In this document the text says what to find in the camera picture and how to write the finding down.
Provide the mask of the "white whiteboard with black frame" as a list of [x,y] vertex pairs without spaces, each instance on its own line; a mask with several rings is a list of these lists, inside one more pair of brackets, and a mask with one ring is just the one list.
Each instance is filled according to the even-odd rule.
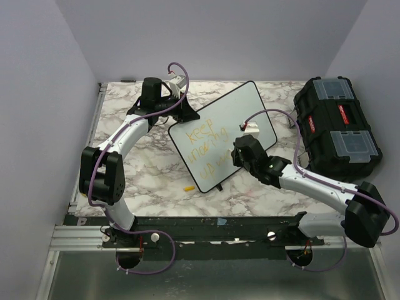
[[208,193],[239,171],[230,152],[242,136],[239,126],[249,116],[265,109],[253,81],[245,82],[197,111],[195,121],[176,123],[169,136],[195,185]]

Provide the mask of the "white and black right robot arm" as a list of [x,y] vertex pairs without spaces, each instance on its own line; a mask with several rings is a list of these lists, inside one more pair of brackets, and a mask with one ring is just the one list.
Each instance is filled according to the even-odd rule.
[[357,186],[335,181],[302,169],[288,159],[269,156],[251,135],[236,138],[233,145],[233,164],[244,168],[260,183],[303,194],[335,210],[302,215],[287,230],[293,244],[303,244],[316,236],[346,236],[365,248],[376,245],[389,219],[376,186],[369,182]]

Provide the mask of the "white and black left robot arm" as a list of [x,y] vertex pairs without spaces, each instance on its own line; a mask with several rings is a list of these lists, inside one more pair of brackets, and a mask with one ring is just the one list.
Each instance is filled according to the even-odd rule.
[[171,117],[178,123],[199,119],[199,114],[188,103],[188,86],[188,79],[183,75],[172,75],[168,82],[156,77],[145,78],[141,95],[120,127],[99,146],[87,146],[82,151],[79,192],[87,196],[90,206],[106,213],[123,246],[135,245],[139,237],[133,227],[135,216],[123,200],[124,159],[160,117]]

